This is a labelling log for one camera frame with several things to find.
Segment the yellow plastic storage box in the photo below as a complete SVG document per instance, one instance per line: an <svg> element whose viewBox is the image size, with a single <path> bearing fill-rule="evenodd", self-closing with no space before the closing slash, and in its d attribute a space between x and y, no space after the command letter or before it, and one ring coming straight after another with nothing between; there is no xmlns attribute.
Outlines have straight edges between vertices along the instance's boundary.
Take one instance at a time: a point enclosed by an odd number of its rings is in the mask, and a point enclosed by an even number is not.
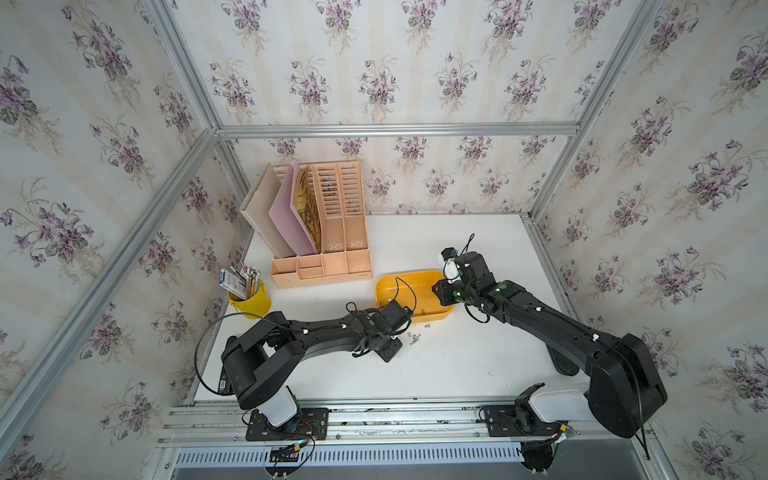
<svg viewBox="0 0 768 480"><path fill-rule="evenodd" d="M430 323L446 319L454 306L442 306L432 287L443 279L439 270L419 270L381 277L375 286L379 307L391 300L413 311L414 323Z"/></svg>

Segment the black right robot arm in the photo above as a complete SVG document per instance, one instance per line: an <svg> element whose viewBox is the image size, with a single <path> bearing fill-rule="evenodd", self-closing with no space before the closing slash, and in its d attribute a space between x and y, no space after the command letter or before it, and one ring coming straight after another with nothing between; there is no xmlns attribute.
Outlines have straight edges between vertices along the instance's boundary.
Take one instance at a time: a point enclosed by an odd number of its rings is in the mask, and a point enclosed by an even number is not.
<svg viewBox="0 0 768 480"><path fill-rule="evenodd" d="M448 247L444 278L433 285L443 306L461 303L544 342L589 378L588 408L605 429L631 438L666 403L667 391L648 346L584 325L511 280L498 281L483 256Z"/></svg>

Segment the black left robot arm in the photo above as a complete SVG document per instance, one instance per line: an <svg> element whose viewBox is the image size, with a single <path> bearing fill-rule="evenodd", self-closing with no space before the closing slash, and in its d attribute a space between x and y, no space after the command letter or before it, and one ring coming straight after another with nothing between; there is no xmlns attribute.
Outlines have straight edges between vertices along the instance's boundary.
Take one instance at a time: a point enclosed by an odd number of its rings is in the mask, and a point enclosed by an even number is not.
<svg viewBox="0 0 768 480"><path fill-rule="evenodd" d="M395 300L364 310L348 306L341 318L314 322L289 320L273 311L227 340L223 372L239 407L252 410L277 394L303 360L336 352L359 358L373 352L390 362L402 348L399 336L412 317L413 310Z"/></svg>

